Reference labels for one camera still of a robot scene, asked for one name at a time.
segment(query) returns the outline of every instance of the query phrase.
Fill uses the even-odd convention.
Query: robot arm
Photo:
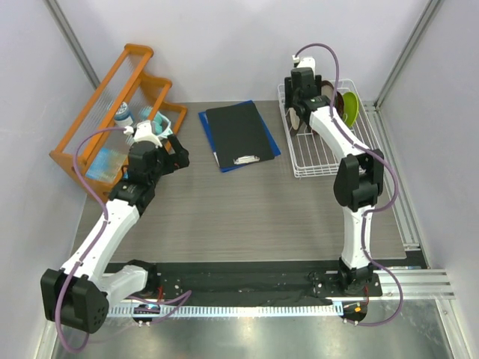
[[[384,168],[341,133],[346,133],[354,144],[368,149],[344,124],[335,108],[333,115],[341,130],[333,122],[329,98],[320,93],[321,76],[314,75],[314,69],[305,62],[310,63],[303,59],[291,71],[291,77],[284,80],[285,106],[295,118],[320,134],[336,158],[341,159],[333,188],[344,214],[344,249],[339,259],[339,280],[345,294],[354,294],[362,292],[373,277],[373,266],[363,251],[361,223],[366,211],[374,208],[382,193]],[[380,150],[373,151],[383,157]],[[369,212],[364,233],[364,249],[368,253],[371,219],[372,213]]]
[[[101,237],[80,261],[105,225],[103,215],[61,269],[47,269],[40,280],[46,318],[54,321],[60,289],[76,264],[82,263],[67,288],[61,308],[61,324],[91,334],[100,329],[109,307],[135,292],[150,295],[158,288],[156,267],[150,263],[132,260],[110,277],[103,278],[103,273],[121,240],[153,199],[159,178],[189,166],[188,151],[176,136],[168,136],[174,150],[173,154],[169,154],[154,134],[150,121],[141,122],[135,128],[127,127],[125,133],[134,135],[128,154],[127,176],[114,186],[109,195],[106,203],[109,221]]]

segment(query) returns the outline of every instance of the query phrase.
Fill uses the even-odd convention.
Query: gray table surface
[[[278,102],[256,102],[281,155],[222,174],[198,112],[227,102],[186,104],[179,139],[189,151],[189,168],[161,178],[156,196],[121,242],[112,262],[221,262],[336,260],[344,243],[343,212],[332,191],[334,176],[293,176]],[[388,200],[381,196],[379,205]],[[85,204],[74,249],[100,216]],[[374,257],[404,258],[392,210],[375,215]]]
[[[396,301],[372,301],[365,322],[389,317]],[[405,301],[401,315],[378,328],[355,328],[335,316],[168,320],[128,328],[128,318],[107,319],[79,355],[56,343],[52,358],[164,359],[452,359],[434,301]],[[85,333],[65,328],[79,346]]]

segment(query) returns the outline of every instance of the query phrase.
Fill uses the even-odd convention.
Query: wooden rack
[[[148,120],[152,120],[158,110],[177,112],[177,119],[172,120],[172,130],[173,133],[178,133],[187,109],[185,106],[165,100],[172,86],[170,80],[149,75],[145,71],[145,67],[152,56],[153,50],[150,47],[126,44],[124,51],[106,74],[100,86],[95,90],[58,146],[50,152],[50,157],[79,185],[81,183],[73,170],[74,150],[81,140],[95,130],[114,126],[113,117],[122,102],[130,104],[130,101],[135,100],[141,105],[153,107]],[[84,146],[84,150],[78,157],[79,168],[83,176],[88,172],[110,134],[111,132],[98,134]],[[166,149],[170,150],[169,144],[166,144]],[[98,196],[106,202],[113,185],[121,176],[121,171],[118,171],[115,181],[112,183],[91,178],[85,179]]]

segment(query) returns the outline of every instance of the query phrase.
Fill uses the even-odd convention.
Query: dish rack
[[[351,131],[369,148],[379,148],[378,140],[367,118],[366,111],[359,98],[353,81],[339,80],[340,93],[353,92],[359,99],[359,114]],[[306,125],[302,125],[295,136],[291,136],[290,116],[284,108],[284,85],[278,86],[278,99],[287,145],[290,149],[291,164],[296,178],[330,176],[338,172],[339,161],[320,135],[312,133]]]
[[[177,134],[186,116],[186,107],[165,100],[172,83],[169,79],[148,74],[145,67],[153,56],[148,46],[126,44],[120,57],[113,64],[85,107],[73,121],[50,157],[67,174],[81,185],[73,170],[73,156],[84,138],[98,129],[114,127],[114,115],[123,102],[128,104],[135,123],[144,120],[140,116],[148,108],[148,120],[161,111],[171,121],[171,129]],[[90,139],[82,148],[78,162],[82,176],[103,200],[123,176],[122,169],[128,163],[131,137],[121,131],[103,132]]]

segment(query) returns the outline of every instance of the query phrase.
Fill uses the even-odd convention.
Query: bottle
[[[132,114],[126,102],[121,103],[113,120],[118,127],[133,125]],[[111,131],[106,143],[88,169],[86,176],[93,180],[113,183],[128,156],[129,148],[133,142],[131,135],[125,136],[121,131]]]

